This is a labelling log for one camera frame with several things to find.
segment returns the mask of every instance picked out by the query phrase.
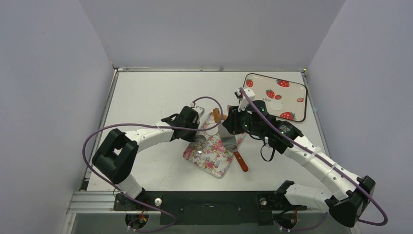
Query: black strap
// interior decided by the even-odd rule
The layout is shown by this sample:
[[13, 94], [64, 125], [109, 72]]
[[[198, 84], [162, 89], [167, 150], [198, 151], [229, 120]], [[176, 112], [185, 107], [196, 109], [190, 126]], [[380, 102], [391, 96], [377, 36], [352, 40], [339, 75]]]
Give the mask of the black strap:
[[264, 146], [265, 146], [265, 143], [264, 143], [264, 145], [263, 145], [263, 146], [261, 147], [261, 149], [260, 149], [261, 157], [263, 158], [264, 161], [266, 161], [266, 162], [271, 162], [272, 159], [274, 158], [275, 149], [274, 149], [274, 148], [272, 149], [271, 157], [270, 157], [269, 160], [267, 160], [267, 159], [265, 159], [264, 156], [263, 156], [263, 148], [264, 148]]

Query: metal frame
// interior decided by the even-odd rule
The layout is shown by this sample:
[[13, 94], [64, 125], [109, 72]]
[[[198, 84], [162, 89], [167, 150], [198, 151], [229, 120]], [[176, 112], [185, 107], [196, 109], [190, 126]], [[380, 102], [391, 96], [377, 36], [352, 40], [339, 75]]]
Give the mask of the metal frame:
[[[301, 76], [305, 86], [308, 86], [307, 78], [305, 75], [306, 69], [295, 69], [295, 70], [287, 70], [287, 69], [274, 69], [271, 71], [268, 70], [257, 70], [258, 72], [301, 72]], [[135, 67], [135, 68], [115, 68], [112, 83], [110, 89], [108, 91], [108, 97], [106, 99], [106, 105], [104, 111], [102, 113], [102, 118], [100, 120], [99, 127], [103, 127], [106, 122], [106, 117], [111, 105], [113, 93], [116, 87], [117, 79], [120, 72], [249, 72], [249, 70], [231, 70], [231, 69], [224, 69], [224, 68], [199, 68], [199, 69], [155, 69], [155, 68], [147, 68], [147, 67]], [[308, 98], [310, 101], [312, 100], [310, 91], [308, 91]], [[314, 111], [314, 105], [311, 104], [312, 111], [316, 119], [316, 123], [318, 129], [320, 131], [322, 143], [324, 145], [326, 154], [329, 156], [327, 144], [324, 138], [324, 134], [319, 122], [319, 118], [317, 112]], [[96, 152], [97, 147], [100, 143], [101, 133], [99, 133], [95, 139], [94, 147], [92, 150], [91, 155], [89, 156], [89, 161], [92, 155]], [[91, 175], [91, 171], [88, 169], [85, 174], [84, 181], [88, 181]], [[72, 195], [72, 199], [70, 201], [66, 218], [61, 230], [61, 234], [71, 234], [73, 229], [73, 224], [75, 222], [76, 214], [137, 214], [141, 211], [114, 211], [113, 210], [113, 203], [115, 201], [115, 197], [113, 194], [117, 194], [118, 192], [74, 192]], [[318, 210], [310, 209], [308, 211], [303, 211], [306, 213], [320, 213]], [[145, 211], [146, 214], [159, 214], [158, 211]], [[350, 228], [352, 234], [361, 234], [361, 230], [358, 224], [356, 224], [353, 228]]]

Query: gray floor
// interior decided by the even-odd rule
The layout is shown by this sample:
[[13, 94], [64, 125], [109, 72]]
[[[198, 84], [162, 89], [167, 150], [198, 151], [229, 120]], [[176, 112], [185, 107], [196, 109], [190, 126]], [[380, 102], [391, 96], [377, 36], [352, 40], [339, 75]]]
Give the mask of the gray floor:
[[[323, 214], [299, 214], [296, 228], [313, 226], [320, 221]], [[159, 227], [159, 215], [153, 215], [145, 230]], [[131, 234], [126, 232], [124, 214], [77, 214], [72, 234]], [[277, 226], [242, 225], [175, 225], [156, 232], [161, 234], [276, 234], [280, 233]], [[337, 223], [330, 216], [317, 229], [299, 232], [300, 234], [350, 234], [350, 229]]]

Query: floral cutting board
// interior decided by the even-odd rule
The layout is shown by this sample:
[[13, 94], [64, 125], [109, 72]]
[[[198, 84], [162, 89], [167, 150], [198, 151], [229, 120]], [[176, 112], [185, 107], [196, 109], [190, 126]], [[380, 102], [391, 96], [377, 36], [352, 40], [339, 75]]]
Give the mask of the floral cutting board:
[[305, 120], [307, 87], [273, 77], [248, 74], [244, 87], [255, 93], [255, 100], [263, 100], [269, 114], [295, 122]]
[[[205, 129], [215, 124], [213, 114], [210, 113], [201, 128]], [[197, 132], [197, 139], [188, 145], [183, 156], [198, 168], [221, 178], [228, 170], [234, 154], [225, 149], [218, 135], [218, 127], [215, 129], [215, 131]], [[238, 147], [244, 137], [245, 134], [236, 135]]]

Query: floral pattern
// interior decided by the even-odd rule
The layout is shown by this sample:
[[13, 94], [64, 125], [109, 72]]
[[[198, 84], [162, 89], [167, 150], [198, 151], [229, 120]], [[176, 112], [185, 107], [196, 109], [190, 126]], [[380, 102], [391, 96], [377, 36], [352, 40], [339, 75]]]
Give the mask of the floral pattern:
[[[213, 114], [210, 113], [202, 128], [214, 123]], [[231, 164], [233, 153], [225, 149], [218, 134], [208, 136], [205, 132], [197, 132], [197, 135], [204, 136], [207, 141], [196, 141], [188, 145], [183, 157], [192, 162], [202, 170], [216, 177], [222, 177]], [[245, 134], [235, 136], [238, 146], [240, 146]]]

